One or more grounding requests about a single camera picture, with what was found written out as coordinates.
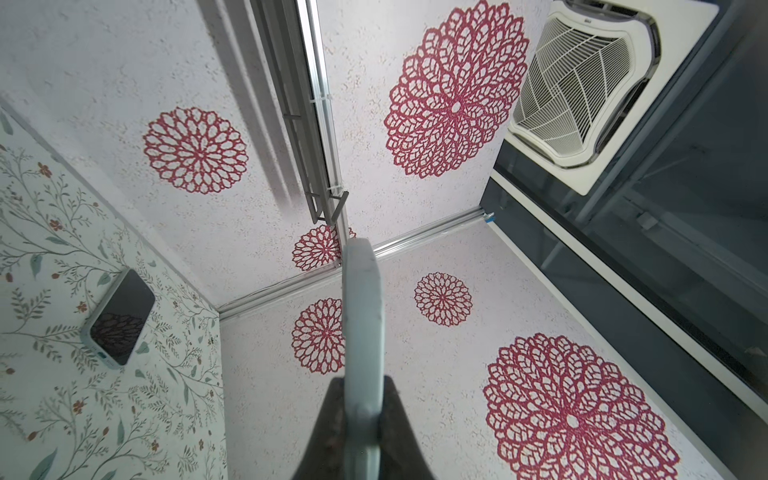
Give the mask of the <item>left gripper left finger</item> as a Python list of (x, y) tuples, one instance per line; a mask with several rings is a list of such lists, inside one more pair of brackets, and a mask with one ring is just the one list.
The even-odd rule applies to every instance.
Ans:
[(328, 385), (307, 448), (292, 478), (343, 479), (345, 438), (344, 379), (335, 377)]

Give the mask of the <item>black phone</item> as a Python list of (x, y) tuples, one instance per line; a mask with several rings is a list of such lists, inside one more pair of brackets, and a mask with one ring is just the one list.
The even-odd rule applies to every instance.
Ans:
[(80, 339), (112, 369), (130, 359), (155, 305), (156, 296), (134, 269), (122, 272), (85, 322)]
[(346, 479), (377, 479), (379, 420), (384, 400), (385, 309), (381, 275), (370, 242), (350, 239), (342, 260), (345, 338)]

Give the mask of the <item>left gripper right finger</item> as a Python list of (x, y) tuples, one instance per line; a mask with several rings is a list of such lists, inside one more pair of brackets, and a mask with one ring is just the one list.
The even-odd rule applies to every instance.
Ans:
[(378, 441), (380, 479), (432, 480), (434, 478), (422, 455), (394, 380), (390, 376), (384, 377)]

